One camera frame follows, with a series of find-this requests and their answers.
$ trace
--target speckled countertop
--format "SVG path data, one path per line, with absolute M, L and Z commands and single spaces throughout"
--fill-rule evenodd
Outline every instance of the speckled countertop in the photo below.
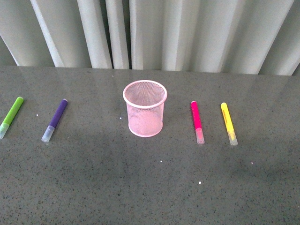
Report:
M 141 79 L 168 90 L 164 127 L 151 138 L 129 131 L 122 97 Z M 1 122 L 18 96 L 23 106 L 0 140 L 1 225 L 300 224 L 300 77 L 0 67 Z

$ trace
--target pink mesh pen holder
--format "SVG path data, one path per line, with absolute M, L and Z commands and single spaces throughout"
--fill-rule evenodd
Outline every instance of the pink mesh pen holder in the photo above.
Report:
M 155 81 L 135 81 L 124 89 L 123 97 L 130 131 L 140 137 L 157 135 L 163 128 L 165 87 Z

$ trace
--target yellow marker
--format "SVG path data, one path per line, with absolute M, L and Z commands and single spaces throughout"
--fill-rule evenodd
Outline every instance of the yellow marker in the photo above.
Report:
M 237 145 L 238 140 L 236 139 L 235 132 L 234 132 L 234 129 L 233 129 L 233 123 L 231 122 L 228 107 L 227 107 L 227 104 L 225 102 L 223 102 L 221 104 L 221 109 L 222 109 L 222 114 L 223 114 L 223 117 L 224 117 L 224 122 L 225 122 L 225 125 L 226 125 L 226 129 L 227 129 L 227 132 L 228 132 L 228 137 L 229 137 L 230 144 L 231 145 Z

